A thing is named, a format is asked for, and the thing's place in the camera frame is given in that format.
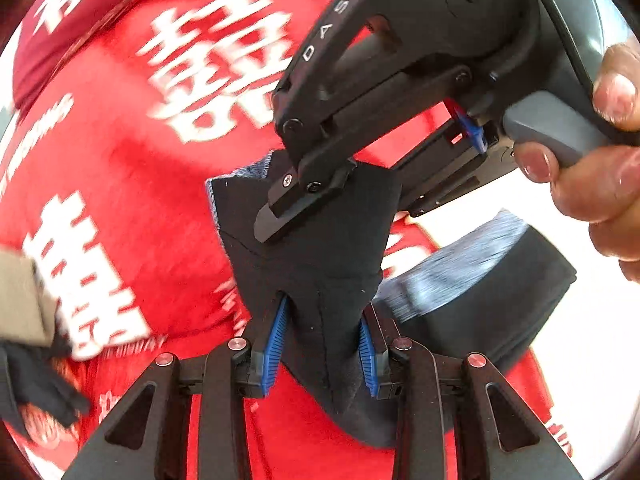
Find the person's right hand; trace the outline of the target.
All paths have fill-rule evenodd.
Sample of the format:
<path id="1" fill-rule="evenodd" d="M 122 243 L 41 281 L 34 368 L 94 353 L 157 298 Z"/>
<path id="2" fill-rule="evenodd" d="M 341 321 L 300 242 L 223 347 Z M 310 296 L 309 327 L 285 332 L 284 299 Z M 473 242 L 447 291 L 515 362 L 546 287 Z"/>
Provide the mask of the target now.
<path id="1" fill-rule="evenodd" d="M 639 41 L 631 37 L 606 50 L 592 106 L 620 130 L 639 130 Z M 639 281 L 639 149 L 598 148 L 576 165 L 562 169 L 552 151 L 523 143 L 516 164 L 529 180 L 548 183 L 553 203 L 564 216 L 585 221 L 594 248 L 618 260 L 626 280 Z"/>

